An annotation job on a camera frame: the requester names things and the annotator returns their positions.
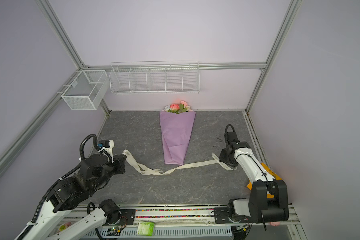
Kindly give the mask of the green small packet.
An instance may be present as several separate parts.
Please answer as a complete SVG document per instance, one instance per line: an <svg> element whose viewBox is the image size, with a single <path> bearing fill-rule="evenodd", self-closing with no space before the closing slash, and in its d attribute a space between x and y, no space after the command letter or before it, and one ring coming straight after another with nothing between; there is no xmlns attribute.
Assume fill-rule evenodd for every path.
<svg viewBox="0 0 360 240"><path fill-rule="evenodd" d="M155 223L140 221L138 224L137 235L152 237L154 234Z"/></svg>

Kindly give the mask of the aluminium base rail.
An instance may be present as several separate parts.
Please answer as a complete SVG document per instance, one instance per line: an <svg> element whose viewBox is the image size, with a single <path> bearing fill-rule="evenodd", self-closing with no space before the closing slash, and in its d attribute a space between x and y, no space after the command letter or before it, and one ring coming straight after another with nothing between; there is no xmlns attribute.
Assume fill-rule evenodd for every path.
<svg viewBox="0 0 360 240"><path fill-rule="evenodd" d="M249 217L229 217L226 206L143 206L121 208L119 226L137 225L140 221L154 222L157 224L244 224Z"/></svg>

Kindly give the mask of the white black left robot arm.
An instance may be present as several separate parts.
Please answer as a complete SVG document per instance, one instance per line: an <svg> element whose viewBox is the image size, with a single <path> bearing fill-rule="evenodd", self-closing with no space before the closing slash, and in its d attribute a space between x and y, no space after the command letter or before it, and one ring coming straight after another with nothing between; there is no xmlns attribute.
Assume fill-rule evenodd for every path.
<svg viewBox="0 0 360 240"><path fill-rule="evenodd" d="M107 186L114 175L125 173L125 155L113 155L112 140L98 141L95 134L80 144L80 163L56 180L43 195L18 240L44 240L72 210Z"/></svg>

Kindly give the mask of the white mesh box basket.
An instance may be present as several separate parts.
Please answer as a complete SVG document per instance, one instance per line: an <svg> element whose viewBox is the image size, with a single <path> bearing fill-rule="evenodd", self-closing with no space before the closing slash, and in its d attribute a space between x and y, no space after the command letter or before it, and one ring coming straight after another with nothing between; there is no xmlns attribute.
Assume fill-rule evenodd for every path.
<svg viewBox="0 0 360 240"><path fill-rule="evenodd" d="M95 111L110 87L104 70L81 70L63 92L62 98L71 110Z"/></svg>

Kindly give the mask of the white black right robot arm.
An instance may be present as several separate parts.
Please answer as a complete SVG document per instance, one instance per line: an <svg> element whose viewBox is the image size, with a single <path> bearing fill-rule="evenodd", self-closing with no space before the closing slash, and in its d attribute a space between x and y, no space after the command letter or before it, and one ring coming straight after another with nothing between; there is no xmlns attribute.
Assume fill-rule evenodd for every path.
<svg viewBox="0 0 360 240"><path fill-rule="evenodd" d="M252 188L247 199L231 199L226 208L215 208L213 216L217 224L263 224L283 222L289 219L287 185L272 176L256 159L250 145L241 142L233 125L225 128L226 147L219 155L219 163L230 170L240 166Z"/></svg>

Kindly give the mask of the pink purple wrapping paper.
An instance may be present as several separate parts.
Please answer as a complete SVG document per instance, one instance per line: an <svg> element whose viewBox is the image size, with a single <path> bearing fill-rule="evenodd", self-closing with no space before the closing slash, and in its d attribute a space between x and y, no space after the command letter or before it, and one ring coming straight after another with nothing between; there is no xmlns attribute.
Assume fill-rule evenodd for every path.
<svg viewBox="0 0 360 240"><path fill-rule="evenodd" d="M164 162L183 165L191 139L196 112L181 114L160 112Z"/></svg>

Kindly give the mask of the aluminium enclosure frame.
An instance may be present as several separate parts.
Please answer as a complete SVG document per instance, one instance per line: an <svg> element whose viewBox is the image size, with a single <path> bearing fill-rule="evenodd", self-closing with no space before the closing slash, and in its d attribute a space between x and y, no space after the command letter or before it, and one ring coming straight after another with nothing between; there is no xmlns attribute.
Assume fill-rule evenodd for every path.
<svg viewBox="0 0 360 240"><path fill-rule="evenodd" d="M51 1L81 60L89 67L123 63L264 63L289 1ZM0 1L0 156L37 114L72 80L78 67L35 1ZM185 162L202 162L224 147L224 129L248 129L242 114L259 69L201 70L201 89L188 93L116 94L106 84L111 114L70 109L64 100L0 178L0 215L28 221L48 188L73 169L89 134L115 142L152 169L167 171L160 112L186 101L196 117ZM226 204L247 197L243 169L217 164L143 176L130 165L91 202L117 204Z"/></svg>

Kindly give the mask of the small pink pig toy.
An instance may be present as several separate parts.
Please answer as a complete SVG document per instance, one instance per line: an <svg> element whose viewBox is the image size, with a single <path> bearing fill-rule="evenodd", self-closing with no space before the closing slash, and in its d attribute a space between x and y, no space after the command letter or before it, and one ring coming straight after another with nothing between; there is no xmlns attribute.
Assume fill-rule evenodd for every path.
<svg viewBox="0 0 360 240"><path fill-rule="evenodd" d="M270 225L274 226L274 227L279 226L280 224L281 224L281 222L271 222L270 223Z"/></svg>

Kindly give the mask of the red pink fake rose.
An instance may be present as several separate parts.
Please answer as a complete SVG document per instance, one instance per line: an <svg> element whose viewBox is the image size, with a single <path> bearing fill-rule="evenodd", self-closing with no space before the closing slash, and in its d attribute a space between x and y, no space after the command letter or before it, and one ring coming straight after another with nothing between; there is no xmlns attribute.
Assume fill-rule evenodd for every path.
<svg viewBox="0 0 360 240"><path fill-rule="evenodd" d="M171 112L176 112L176 111L178 111L179 109L180 109L179 104L172 104L172 105L170 105L170 110L171 110Z"/></svg>

